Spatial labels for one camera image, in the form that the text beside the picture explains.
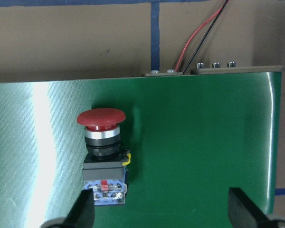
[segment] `vertical blue tape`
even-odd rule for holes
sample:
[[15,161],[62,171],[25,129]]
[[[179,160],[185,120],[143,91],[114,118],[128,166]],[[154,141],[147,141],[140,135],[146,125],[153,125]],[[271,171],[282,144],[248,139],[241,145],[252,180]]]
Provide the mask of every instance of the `vertical blue tape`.
[[151,3],[151,70],[160,69],[160,3]]
[[276,189],[275,195],[276,196],[285,196],[285,189]]

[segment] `red button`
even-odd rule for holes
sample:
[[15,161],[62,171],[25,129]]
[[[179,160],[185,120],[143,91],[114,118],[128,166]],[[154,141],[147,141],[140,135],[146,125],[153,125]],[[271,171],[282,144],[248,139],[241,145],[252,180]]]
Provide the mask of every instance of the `red button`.
[[81,113],[77,123],[90,130],[107,130],[125,120],[123,111],[115,108],[95,108]]

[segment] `brown background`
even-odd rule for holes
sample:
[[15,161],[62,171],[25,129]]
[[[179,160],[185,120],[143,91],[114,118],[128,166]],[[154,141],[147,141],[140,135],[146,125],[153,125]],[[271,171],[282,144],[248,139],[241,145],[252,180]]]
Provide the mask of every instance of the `brown background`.
[[[160,5],[162,72],[173,68],[190,34],[222,2]],[[149,3],[0,8],[0,82],[148,73],[150,10]],[[285,66],[285,0],[230,1],[195,62],[230,60],[243,67]],[[285,72],[276,186],[285,188]],[[275,213],[285,216],[285,196],[275,200]]]

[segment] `horizontal blue tape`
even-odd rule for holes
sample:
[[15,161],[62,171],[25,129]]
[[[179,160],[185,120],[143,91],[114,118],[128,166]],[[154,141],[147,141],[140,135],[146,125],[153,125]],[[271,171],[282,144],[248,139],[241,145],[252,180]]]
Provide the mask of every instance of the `horizontal blue tape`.
[[160,4],[151,3],[151,70],[160,70]]
[[285,196],[285,189],[276,189],[275,195],[276,196]]
[[0,0],[0,7],[8,6],[64,6],[64,5],[115,5],[147,2],[195,2],[204,0]]

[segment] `green surface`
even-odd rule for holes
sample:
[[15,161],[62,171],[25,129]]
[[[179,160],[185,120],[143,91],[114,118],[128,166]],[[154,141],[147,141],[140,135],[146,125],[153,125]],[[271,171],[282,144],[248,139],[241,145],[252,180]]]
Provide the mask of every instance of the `green surface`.
[[64,217],[82,189],[82,111],[123,110],[125,206],[95,228],[229,228],[228,188],[273,209],[281,73],[0,84],[0,228]]

